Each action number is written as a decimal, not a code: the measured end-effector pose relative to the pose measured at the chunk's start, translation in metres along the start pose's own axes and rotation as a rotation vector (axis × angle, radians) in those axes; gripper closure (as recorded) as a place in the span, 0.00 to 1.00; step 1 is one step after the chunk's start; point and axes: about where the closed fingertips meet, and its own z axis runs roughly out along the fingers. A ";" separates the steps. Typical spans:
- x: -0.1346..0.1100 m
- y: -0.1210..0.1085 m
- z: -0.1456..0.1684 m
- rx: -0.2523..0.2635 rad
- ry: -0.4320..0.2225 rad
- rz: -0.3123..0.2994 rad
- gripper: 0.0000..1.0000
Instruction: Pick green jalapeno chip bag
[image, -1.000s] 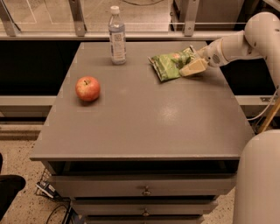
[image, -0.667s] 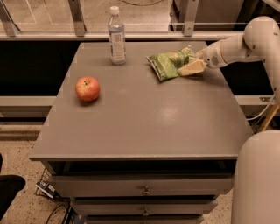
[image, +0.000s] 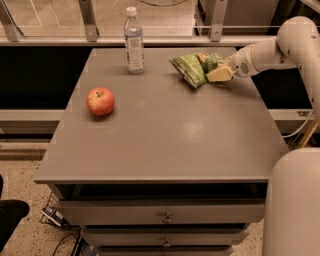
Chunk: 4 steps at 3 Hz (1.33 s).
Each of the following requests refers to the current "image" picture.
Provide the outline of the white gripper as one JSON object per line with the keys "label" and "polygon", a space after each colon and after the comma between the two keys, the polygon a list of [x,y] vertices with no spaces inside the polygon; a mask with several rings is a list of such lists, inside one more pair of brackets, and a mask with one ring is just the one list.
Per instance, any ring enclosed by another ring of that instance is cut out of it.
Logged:
{"label": "white gripper", "polygon": [[258,71],[253,64],[251,52],[252,45],[241,48],[224,60],[227,66],[218,66],[216,69],[207,73],[207,80],[209,82],[224,82],[230,81],[233,75],[241,78],[256,75]]}

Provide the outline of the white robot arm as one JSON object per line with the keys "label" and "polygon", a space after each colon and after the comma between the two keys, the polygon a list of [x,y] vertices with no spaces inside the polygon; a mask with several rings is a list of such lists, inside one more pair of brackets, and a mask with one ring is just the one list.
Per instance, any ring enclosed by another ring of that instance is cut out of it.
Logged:
{"label": "white robot arm", "polygon": [[[277,35],[248,45],[206,74],[210,82],[296,68],[320,122],[320,40],[304,16],[285,21]],[[320,148],[290,151],[273,167],[265,201],[263,256],[320,256]]]}

